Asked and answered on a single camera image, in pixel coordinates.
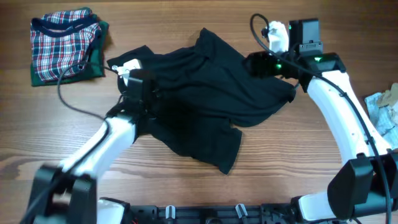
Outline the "black t-shirt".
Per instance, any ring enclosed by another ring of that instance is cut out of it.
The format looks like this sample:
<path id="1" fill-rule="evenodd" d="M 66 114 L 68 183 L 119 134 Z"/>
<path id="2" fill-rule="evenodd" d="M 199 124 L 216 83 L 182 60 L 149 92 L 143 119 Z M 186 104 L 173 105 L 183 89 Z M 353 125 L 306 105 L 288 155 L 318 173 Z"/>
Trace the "black t-shirt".
<path id="1" fill-rule="evenodd" d="M 133 59 L 155 75 L 137 134 L 150 134 L 176 154 L 224 174 L 238 155 L 241 128 L 262 123 L 295 98 L 294 86 L 285 81 L 250 76 L 244 57 L 207 29 L 191 47 L 155 54 L 142 46 L 109 59 L 108 65 L 118 68 Z"/>

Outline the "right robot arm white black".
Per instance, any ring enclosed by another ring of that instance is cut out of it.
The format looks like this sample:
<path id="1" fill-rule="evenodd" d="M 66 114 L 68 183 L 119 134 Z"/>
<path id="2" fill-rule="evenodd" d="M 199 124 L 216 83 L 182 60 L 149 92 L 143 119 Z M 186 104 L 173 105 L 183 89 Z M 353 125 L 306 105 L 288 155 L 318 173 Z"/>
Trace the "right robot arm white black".
<path id="1" fill-rule="evenodd" d="M 345 223 L 382 213 L 390 223 L 397 210 L 397 151 L 363 110 L 339 55 L 324 52 L 318 19 L 266 22 L 253 37 L 262 50 L 244 61 L 250 75 L 296 79 L 322 112 L 343 163 L 324 192 L 264 204 L 262 219 Z"/>

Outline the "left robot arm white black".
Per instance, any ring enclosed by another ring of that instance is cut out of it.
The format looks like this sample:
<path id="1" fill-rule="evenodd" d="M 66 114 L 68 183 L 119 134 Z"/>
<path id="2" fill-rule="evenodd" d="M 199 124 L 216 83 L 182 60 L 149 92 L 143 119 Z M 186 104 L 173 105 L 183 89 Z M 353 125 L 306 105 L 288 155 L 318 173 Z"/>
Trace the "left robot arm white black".
<path id="1" fill-rule="evenodd" d="M 37 170 L 21 223 L 129 221 L 129 204 L 98 198 L 97 183 L 137 139 L 139 116 L 148 111 L 156 84 L 155 75 L 147 70 L 120 72 L 119 79 L 123 100 L 108 112 L 100 129 L 59 165 L 44 164 Z"/>

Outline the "beige crumpled cloth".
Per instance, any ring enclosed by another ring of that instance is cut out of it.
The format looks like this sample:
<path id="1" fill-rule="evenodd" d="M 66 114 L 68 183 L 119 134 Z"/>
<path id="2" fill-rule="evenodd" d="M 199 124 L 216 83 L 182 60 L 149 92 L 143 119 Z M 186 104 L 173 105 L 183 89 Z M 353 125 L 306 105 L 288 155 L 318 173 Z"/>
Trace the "beige crumpled cloth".
<path id="1" fill-rule="evenodd" d="M 397 83 L 393 83 L 390 90 L 386 90 L 377 100 L 378 107 L 394 106 L 397 102 Z"/>

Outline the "crumpled light blue cloth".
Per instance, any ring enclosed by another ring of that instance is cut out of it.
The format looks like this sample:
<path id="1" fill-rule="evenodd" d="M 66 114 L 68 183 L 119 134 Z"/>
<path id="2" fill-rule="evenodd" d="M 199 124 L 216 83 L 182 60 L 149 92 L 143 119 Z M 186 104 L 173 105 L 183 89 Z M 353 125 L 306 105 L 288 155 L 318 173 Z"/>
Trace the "crumpled light blue cloth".
<path id="1" fill-rule="evenodd" d="M 391 145 L 391 148 L 397 149 L 397 123 L 391 118 L 390 106 L 378 107 L 377 100 L 381 96 L 382 93 L 375 93 L 364 99 L 369 119 L 377 132 Z"/>

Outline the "green folded shirt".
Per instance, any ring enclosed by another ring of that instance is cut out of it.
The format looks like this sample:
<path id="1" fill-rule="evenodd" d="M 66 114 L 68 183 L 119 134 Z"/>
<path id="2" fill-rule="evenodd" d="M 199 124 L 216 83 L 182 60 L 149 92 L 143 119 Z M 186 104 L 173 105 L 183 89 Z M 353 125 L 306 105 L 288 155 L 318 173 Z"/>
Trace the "green folded shirt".
<path id="1" fill-rule="evenodd" d="M 90 54 L 90 58 L 87 61 L 80 62 L 81 65 L 85 66 L 84 71 L 80 72 L 78 75 L 74 77 L 66 78 L 65 74 L 70 69 L 74 68 L 76 64 L 69 66 L 62 72 L 57 81 L 53 81 L 50 83 L 41 83 L 39 82 L 38 78 L 33 76 L 32 72 L 32 56 L 31 56 L 31 64 L 30 64 L 30 77 L 31 77 L 31 85 L 34 87 L 37 86 L 49 86 L 49 85 L 56 85 L 57 83 L 66 84 L 66 83 L 74 83 L 83 80 L 89 80 L 92 78 L 99 78 L 104 76 L 104 69 L 103 66 L 103 47 L 105 45 L 106 36 L 108 34 L 109 24 L 105 21 L 101 21 L 96 14 L 94 16 L 97 18 L 99 25 L 102 30 L 102 35 L 100 40 L 98 41 L 98 45 L 92 50 Z"/>

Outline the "plaid folded shirt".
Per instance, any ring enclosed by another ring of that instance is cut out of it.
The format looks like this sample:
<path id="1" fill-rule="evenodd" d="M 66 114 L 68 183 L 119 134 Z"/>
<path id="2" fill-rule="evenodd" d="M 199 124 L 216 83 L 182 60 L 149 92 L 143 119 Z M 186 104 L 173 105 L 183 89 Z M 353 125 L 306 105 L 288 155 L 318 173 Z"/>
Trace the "plaid folded shirt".
<path id="1" fill-rule="evenodd" d="M 90 8 L 58 11 L 33 18 L 30 23 L 32 72 L 41 83 L 57 81 L 66 68 L 65 77 L 84 71 L 80 62 L 90 58 L 98 45 L 102 30 Z"/>

